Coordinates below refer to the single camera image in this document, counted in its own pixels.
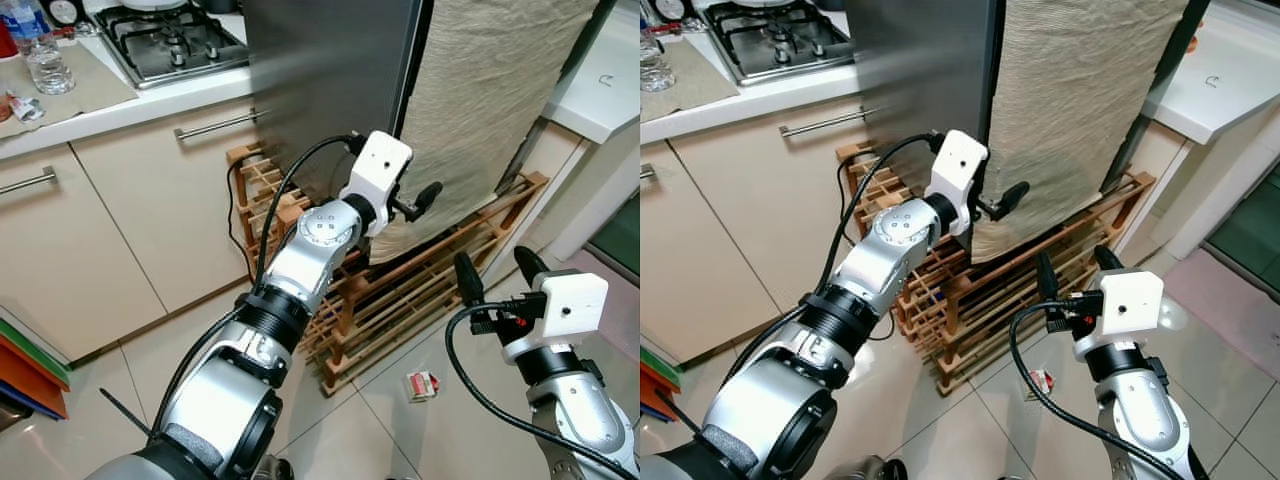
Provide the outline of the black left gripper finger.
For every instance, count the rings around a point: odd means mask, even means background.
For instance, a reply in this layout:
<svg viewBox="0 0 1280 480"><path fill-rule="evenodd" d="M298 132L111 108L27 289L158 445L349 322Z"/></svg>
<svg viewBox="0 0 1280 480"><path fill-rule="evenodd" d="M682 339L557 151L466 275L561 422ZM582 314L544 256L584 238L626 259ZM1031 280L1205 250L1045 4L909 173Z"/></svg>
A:
<svg viewBox="0 0 1280 480"><path fill-rule="evenodd" d="M1000 221L1005 216L1007 216L1014 209L1018 207L1018 205L1021 202L1021 200L1029 191L1030 191L1030 184L1025 180L1019 182L1011 188L1006 189L1002 193L1000 201L992 207L992 220Z"/></svg>
<svg viewBox="0 0 1280 480"><path fill-rule="evenodd" d="M443 184L439 180L433 182L430 186L420 191L413 200L412 207L408 210L408 221L417 221L434 205L442 191Z"/></svg>

